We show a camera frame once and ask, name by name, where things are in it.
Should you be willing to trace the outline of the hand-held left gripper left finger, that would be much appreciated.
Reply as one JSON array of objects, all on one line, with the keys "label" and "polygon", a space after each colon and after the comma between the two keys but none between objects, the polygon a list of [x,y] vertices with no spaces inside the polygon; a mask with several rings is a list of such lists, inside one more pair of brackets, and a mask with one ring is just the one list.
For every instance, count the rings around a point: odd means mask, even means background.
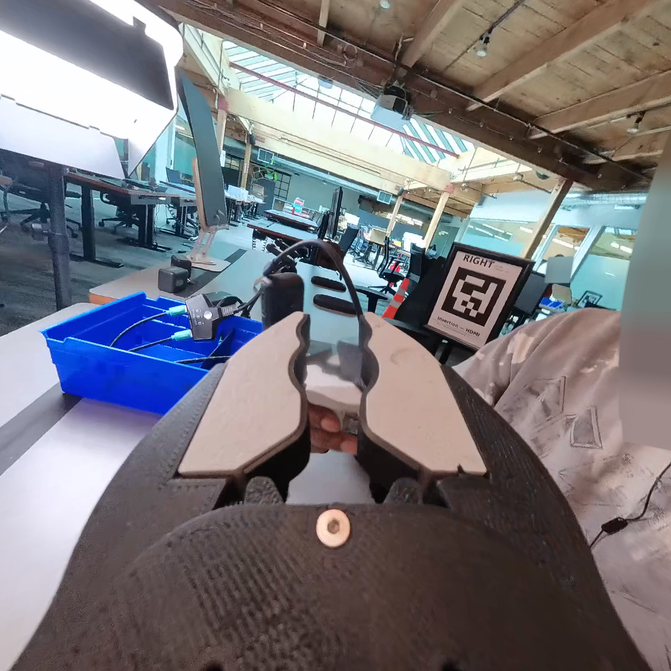
[{"label": "hand-held left gripper left finger", "polygon": [[265,476],[289,490],[311,453],[309,327],[307,314],[293,312],[229,359],[181,460],[181,477],[242,484]]}]

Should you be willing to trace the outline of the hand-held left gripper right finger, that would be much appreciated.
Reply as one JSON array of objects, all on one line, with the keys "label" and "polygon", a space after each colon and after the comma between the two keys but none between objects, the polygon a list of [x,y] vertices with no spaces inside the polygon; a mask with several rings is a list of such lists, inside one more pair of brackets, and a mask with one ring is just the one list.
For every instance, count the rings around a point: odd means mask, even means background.
[{"label": "hand-held left gripper right finger", "polygon": [[359,318],[362,398],[358,462],[374,488],[485,476],[486,465],[440,363],[383,318]]}]

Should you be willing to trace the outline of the black hdmi switch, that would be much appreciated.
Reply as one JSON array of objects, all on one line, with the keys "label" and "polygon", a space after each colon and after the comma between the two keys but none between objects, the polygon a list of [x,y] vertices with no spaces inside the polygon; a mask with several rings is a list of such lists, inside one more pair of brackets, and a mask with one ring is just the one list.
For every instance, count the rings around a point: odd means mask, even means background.
[{"label": "black hdmi switch", "polygon": [[215,339],[219,324],[224,319],[234,316],[236,307],[233,304],[213,304],[205,295],[197,294],[185,301],[190,324],[190,335],[194,341],[211,341]]}]

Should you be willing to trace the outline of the blue storage bin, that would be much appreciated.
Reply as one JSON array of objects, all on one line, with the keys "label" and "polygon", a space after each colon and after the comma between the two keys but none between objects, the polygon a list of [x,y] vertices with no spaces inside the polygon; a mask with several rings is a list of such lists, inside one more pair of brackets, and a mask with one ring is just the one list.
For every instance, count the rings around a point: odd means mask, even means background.
[{"label": "blue storage bin", "polygon": [[144,293],[98,306],[42,335],[63,392],[163,415],[209,372],[201,363],[222,335],[236,329],[232,357],[262,332],[245,306],[236,306],[211,341],[191,338],[185,301]]}]

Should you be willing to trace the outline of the person's left hand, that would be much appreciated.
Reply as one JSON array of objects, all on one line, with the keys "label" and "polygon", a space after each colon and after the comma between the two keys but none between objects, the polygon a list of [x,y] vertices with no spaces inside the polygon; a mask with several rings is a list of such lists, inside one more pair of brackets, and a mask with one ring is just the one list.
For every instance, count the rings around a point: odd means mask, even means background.
[{"label": "person's left hand", "polygon": [[357,454],[357,437],[343,429],[340,418],[331,409],[309,404],[308,412],[311,452]]}]

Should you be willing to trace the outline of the orange traffic cone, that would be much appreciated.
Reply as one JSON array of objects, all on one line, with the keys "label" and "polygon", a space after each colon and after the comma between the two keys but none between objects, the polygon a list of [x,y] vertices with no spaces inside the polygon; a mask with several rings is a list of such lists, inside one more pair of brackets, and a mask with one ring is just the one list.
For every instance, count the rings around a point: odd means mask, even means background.
[{"label": "orange traffic cone", "polygon": [[385,319],[394,319],[397,315],[399,307],[403,304],[409,289],[410,279],[405,278],[401,282],[398,290],[390,300],[390,304],[384,310],[382,317]]}]

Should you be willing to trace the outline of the framed tag sign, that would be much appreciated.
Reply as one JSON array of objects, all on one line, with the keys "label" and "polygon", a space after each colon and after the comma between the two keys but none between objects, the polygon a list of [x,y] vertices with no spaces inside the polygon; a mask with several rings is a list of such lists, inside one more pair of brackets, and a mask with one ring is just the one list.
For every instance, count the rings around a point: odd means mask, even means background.
[{"label": "framed tag sign", "polygon": [[527,258],[453,244],[433,282],[424,327],[477,352],[498,336],[532,267]]}]

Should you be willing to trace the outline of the small black adapter box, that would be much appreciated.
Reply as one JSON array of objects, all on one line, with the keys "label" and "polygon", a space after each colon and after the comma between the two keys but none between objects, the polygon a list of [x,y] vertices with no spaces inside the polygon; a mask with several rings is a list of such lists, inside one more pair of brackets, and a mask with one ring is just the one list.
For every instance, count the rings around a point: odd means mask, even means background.
[{"label": "small black adapter box", "polygon": [[177,295],[189,287],[190,270],[182,266],[159,268],[157,288],[162,293]]}]

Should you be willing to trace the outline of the black light stand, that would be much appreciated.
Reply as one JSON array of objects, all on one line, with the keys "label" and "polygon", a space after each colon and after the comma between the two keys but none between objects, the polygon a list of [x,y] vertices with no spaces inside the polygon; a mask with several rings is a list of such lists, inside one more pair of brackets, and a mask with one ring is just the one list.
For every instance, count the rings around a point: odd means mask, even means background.
[{"label": "black light stand", "polygon": [[48,246],[52,257],[57,310],[72,304],[70,247],[65,218],[64,169],[54,163],[46,164],[50,229]]}]

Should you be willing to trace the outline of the black panel on wooden stand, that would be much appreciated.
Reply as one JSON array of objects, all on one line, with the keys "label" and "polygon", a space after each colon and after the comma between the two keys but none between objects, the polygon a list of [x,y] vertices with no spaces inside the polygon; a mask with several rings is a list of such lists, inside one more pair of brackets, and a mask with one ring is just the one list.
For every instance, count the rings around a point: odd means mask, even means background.
[{"label": "black panel on wooden stand", "polygon": [[197,269],[221,273],[230,263],[211,256],[210,249],[217,233],[228,228],[229,218],[220,162],[221,151],[216,141],[211,107],[183,73],[179,75],[179,94],[196,151],[192,169],[199,234],[188,257]]}]

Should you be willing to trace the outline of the wooden office desk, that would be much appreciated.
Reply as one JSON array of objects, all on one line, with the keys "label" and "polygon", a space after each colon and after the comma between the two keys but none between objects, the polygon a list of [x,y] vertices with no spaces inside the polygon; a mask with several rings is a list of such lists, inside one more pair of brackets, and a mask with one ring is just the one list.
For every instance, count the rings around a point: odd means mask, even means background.
[{"label": "wooden office desk", "polygon": [[70,253],[71,260],[89,262],[110,268],[121,268],[120,262],[105,260],[96,255],[96,231],[99,224],[95,221],[93,193],[99,194],[102,203],[117,208],[119,216],[102,219],[101,223],[115,222],[123,227],[137,228],[135,238],[124,237],[121,242],[129,246],[156,252],[169,252],[171,248],[156,241],[156,209],[159,206],[174,209],[174,229],[160,232],[189,239],[195,234],[197,223],[196,197],[192,190],[181,188],[170,182],[161,182],[153,188],[147,182],[119,180],[84,172],[69,172],[66,183],[80,187],[80,232],[82,253]]}]

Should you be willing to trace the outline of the black office chair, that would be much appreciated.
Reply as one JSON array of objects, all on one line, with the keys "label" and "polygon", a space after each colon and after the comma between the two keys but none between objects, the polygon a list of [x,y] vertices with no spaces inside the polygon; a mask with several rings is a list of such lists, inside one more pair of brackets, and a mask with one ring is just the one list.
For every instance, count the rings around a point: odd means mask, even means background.
[{"label": "black office chair", "polygon": [[[38,207],[11,210],[9,196],[17,196],[24,200],[38,203]],[[1,176],[1,221],[8,223],[12,215],[23,215],[20,227],[30,232],[33,224],[46,225],[49,220],[48,196],[35,186],[25,185],[8,176]]]}]

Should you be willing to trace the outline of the ceiling projector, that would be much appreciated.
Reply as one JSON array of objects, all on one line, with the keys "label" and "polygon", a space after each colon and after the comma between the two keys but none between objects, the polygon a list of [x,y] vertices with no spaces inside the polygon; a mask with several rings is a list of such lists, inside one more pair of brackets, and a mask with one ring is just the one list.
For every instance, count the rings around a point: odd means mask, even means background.
[{"label": "ceiling projector", "polygon": [[398,83],[389,83],[375,100],[370,120],[385,128],[402,131],[413,114],[411,93]]}]

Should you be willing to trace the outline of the bright studio light panel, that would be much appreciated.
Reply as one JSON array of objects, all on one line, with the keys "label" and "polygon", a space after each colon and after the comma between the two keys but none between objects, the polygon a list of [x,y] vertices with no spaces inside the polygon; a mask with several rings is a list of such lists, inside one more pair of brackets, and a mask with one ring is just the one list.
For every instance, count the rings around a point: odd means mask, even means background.
[{"label": "bright studio light panel", "polygon": [[129,176],[177,113],[182,55],[138,1],[2,1],[1,149]]}]

